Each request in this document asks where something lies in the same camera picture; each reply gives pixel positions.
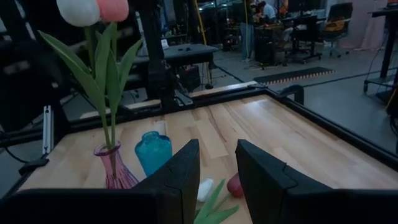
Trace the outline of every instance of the pink tulip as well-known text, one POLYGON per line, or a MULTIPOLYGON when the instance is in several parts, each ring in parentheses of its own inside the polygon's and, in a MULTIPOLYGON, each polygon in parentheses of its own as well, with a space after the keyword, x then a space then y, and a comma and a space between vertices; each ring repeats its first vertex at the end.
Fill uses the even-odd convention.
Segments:
POLYGON ((226 188, 235 198, 244 197, 241 181, 239 179, 239 174, 235 174, 226 184, 226 188))
POLYGON ((127 0, 97 0, 97 3, 105 22, 121 22, 129 15, 127 0))

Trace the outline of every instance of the glass vase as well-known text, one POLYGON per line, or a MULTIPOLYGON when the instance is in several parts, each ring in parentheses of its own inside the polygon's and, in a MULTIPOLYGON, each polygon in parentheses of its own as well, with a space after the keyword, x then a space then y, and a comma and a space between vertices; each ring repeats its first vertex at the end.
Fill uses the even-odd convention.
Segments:
POLYGON ((112 150, 102 145, 94 150, 94 155, 101 158, 105 167, 105 187, 107 189, 131 189, 138 180, 124 165, 119 153, 121 143, 118 141, 112 150))
POLYGON ((136 145, 136 154, 148 177, 173 156, 172 143, 169 137, 150 131, 142 135, 142 140, 136 145))

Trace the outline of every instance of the red object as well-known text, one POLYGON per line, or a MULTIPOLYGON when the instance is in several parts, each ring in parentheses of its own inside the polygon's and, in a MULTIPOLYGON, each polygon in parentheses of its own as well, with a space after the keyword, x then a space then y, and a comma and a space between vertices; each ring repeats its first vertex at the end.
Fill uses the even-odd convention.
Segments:
POLYGON ((244 197, 241 181, 239 179, 239 174, 235 174, 226 184, 226 188, 235 198, 244 197))

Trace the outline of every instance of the black metal frame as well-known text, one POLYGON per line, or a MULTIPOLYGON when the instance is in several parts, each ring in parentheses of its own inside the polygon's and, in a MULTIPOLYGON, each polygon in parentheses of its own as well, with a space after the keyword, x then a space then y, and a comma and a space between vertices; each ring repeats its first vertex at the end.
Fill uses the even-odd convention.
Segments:
MULTIPOLYGON (((146 106, 134 110, 130 110, 129 114, 123 113, 118 114, 116 117, 116 123, 124 123, 128 121, 134 121, 138 119, 145 119, 154 116, 161 116, 169 113, 174 113, 178 111, 185 111, 185 110, 192 110, 195 108, 200 108, 204 106, 210 106, 218 103, 224 103, 227 101, 233 100, 240 100, 247 97, 258 96, 258 95, 267 95, 272 99, 278 101, 282 105, 285 105, 292 111, 300 114, 304 118, 307 118, 311 122, 315 123, 316 125, 320 126, 321 128, 331 132, 332 134, 336 135, 340 139, 346 141, 347 143, 351 144, 352 146, 358 148, 359 150, 363 151, 364 153, 372 156, 373 158, 377 159, 381 163, 389 166, 390 168, 398 171, 398 157, 393 155, 392 153, 384 150, 382 147, 378 146, 377 144, 371 142, 370 140, 353 133, 349 129, 346 129, 339 124, 336 124, 329 119, 322 117, 321 115, 310 111, 308 108, 304 107, 304 105, 291 100, 287 97, 288 94, 295 94, 297 96, 303 95, 303 88, 298 88, 297 86, 294 88, 295 91, 283 91, 282 94, 274 92, 268 87, 264 85, 249 85, 246 87, 234 89, 234 90, 226 90, 217 93, 212 93, 208 95, 202 95, 194 97, 193 104, 181 107, 174 107, 169 109, 163 109, 160 105, 153 105, 153 106, 146 106)), ((86 131, 94 128, 101 127, 101 120, 99 116, 95 116, 92 118, 81 119, 78 121, 71 121, 69 124, 70 131, 66 134, 77 133, 80 131, 86 131)), ((33 130, 27 131, 26 135, 20 136, 12 136, 12 143, 13 144, 20 144, 22 142, 28 141, 35 141, 41 139, 41 136, 37 136, 34 134, 33 130)), ((20 186, 29 178, 32 172, 28 172, 24 174, 17 183, 12 187, 12 189, 8 192, 7 195, 13 194, 16 192, 20 186)))

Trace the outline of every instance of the white tulip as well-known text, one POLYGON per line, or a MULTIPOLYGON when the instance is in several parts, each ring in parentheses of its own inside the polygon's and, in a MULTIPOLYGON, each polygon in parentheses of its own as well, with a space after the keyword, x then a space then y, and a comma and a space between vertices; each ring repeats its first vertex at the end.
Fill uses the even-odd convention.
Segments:
POLYGON ((205 181, 200 183, 198 190, 198 198, 199 202, 206 202, 210 196, 210 192, 213 188, 214 180, 207 178, 205 181))
POLYGON ((96 0, 57 0, 57 5, 63 19, 73 26, 91 26, 100 19, 96 0))

